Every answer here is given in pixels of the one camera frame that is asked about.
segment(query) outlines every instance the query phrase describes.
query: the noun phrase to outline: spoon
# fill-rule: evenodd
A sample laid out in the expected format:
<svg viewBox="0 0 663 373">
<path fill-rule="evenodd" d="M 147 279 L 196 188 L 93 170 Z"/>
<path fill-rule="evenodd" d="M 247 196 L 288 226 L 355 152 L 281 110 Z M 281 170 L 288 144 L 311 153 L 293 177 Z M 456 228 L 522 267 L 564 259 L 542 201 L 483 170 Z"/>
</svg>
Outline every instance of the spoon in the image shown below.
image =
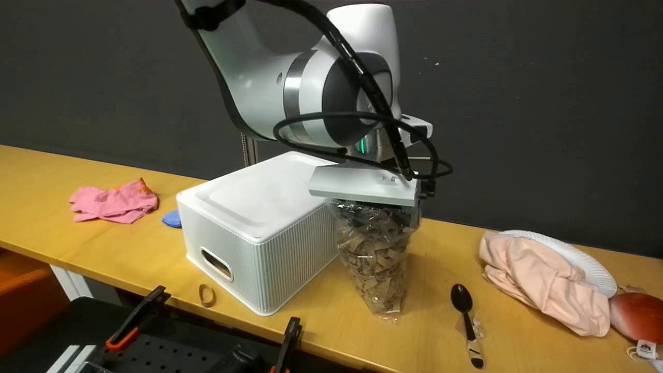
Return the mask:
<svg viewBox="0 0 663 373">
<path fill-rule="evenodd" d="M 454 284 L 452 303 L 462 313 L 464 336 L 467 338 L 470 361 L 471 361 L 475 367 L 480 370 L 483 367 L 483 354 L 480 354 L 478 340 L 476 340 L 476 333 L 475 333 L 475 327 L 471 327 L 471 321 L 470 321 L 471 296 L 462 284 Z"/>
</svg>

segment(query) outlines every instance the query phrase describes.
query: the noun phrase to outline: table surface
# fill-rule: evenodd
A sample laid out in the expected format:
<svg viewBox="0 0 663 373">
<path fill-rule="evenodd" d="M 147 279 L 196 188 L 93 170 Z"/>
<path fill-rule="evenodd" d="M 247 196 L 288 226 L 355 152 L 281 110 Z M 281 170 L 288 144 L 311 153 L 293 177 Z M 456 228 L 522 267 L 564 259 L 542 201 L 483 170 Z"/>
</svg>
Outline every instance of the table surface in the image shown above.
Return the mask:
<svg viewBox="0 0 663 373">
<path fill-rule="evenodd" d="M 72 219 L 68 197 L 79 187 L 115 188 L 134 179 L 159 196 L 158 211 L 130 226 Z M 176 210 L 176 192 L 202 181 L 5 146 L 0 146 L 0 181 L 0 247 L 134 294 L 162 284 L 170 305 L 276 343 L 295 316 L 305 325 L 302 349 L 338 362 L 401 373 L 475 371 L 449 303 L 449 289 L 460 282 L 470 289 L 471 316 L 485 332 L 483 371 L 653 371 L 628 357 L 630 343 L 616 332 L 577 338 L 489 284 L 476 259 L 483 228 L 423 219 L 407 247 L 410 286 L 397 317 L 372 316 L 339 262 L 276 316 L 259 317 L 189 263 L 181 232 L 162 225 Z M 579 249 L 619 286 L 663 296 L 660 259 Z M 213 307 L 199 303 L 199 284 L 217 292 Z"/>
</svg>

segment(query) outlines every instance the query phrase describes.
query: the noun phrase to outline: white box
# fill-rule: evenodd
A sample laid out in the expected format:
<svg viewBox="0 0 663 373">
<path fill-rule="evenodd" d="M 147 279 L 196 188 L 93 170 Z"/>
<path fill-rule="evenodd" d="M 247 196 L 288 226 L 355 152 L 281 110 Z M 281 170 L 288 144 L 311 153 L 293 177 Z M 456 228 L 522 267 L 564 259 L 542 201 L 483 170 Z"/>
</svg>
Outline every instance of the white box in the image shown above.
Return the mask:
<svg viewBox="0 0 663 373">
<path fill-rule="evenodd" d="M 257 316 L 276 313 L 335 257 L 333 218 L 307 188 L 324 164 L 290 152 L 178 192 L 187 259 Z"/>
</svg>

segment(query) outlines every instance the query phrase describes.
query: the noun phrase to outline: orange object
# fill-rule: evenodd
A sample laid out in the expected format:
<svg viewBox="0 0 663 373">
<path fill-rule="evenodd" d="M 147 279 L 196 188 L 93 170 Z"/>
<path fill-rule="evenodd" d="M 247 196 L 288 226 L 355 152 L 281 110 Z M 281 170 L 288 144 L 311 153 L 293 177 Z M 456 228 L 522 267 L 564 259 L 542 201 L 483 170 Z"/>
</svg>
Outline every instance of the orange object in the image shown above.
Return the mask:
<svg viewBox="0 0 663 373">
<path fill-rule="evenodd" d="M 644 292 L 621 292 L 611 301 L 611 325 L 630 340 L 663 344 L 663 301 Z"/>
<path fill-rule="evenodd" d="M 5 357 L 68 305 L 46 263 L 0 249 L 0 357 Z"/>
</svg>

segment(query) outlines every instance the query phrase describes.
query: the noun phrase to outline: dark background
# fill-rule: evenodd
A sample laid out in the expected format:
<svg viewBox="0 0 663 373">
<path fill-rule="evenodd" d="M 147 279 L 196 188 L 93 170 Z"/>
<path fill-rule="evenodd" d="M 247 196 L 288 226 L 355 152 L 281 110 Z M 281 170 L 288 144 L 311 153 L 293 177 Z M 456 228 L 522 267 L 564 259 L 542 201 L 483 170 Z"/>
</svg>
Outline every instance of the dark background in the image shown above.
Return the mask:
<svg viewBox="0 0 663 373">
<path fill-rule="evenodd" d="M 425 215 L 663 257 L 659 0 L 386 4 L 403 112 L 456 166 Z M 250 14 L 276 52 L 318 38 L 265 4 Z M 3 0 L 0 47 L 0 144 L 202 179 L 241 166 L 172 0 Z"/>
</svg>

